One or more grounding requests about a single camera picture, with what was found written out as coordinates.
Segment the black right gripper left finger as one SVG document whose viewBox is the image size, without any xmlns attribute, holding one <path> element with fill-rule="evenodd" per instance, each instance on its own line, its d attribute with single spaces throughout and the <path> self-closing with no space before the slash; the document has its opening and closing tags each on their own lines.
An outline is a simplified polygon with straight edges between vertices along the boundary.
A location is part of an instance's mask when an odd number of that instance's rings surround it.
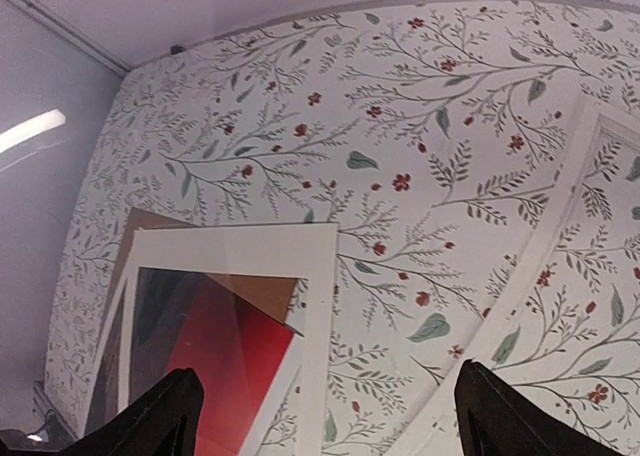
<svg viewBox="0 0 640 456">
<path fill-rule="evenodd" d="M 204 389 L 196 372 L 173 370 L 104 427 L 59 453 L 193 455 L 203 401 Z"/>
</svg>

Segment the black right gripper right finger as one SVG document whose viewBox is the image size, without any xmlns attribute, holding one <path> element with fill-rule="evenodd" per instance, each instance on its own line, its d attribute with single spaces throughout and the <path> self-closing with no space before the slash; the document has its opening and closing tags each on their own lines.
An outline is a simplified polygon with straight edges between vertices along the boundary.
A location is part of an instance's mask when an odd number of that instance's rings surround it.
<svg viewBox="0 0 640 456">
<path fill-rule="evenodd" d="M 600 444 L 549 416 L 479 362 L 454 389 L 465 455 L 598 455 Z"/>
</svg>

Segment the red sunset photo print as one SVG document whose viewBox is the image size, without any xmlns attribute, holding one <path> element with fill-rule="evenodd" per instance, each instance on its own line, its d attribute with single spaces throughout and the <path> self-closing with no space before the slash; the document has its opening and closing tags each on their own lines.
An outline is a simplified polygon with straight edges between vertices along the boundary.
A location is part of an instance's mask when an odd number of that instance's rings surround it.
<svg viewBox="0 0 640 456">
<path fill-rule="evenodd" d="M 122 297 L 85 431 L 113 420 L 165 375 L 193 369 L 204 389 L 195 454 L 294 450 L 302 337 L 203 273 L 142 268 Z"/>
</svg>

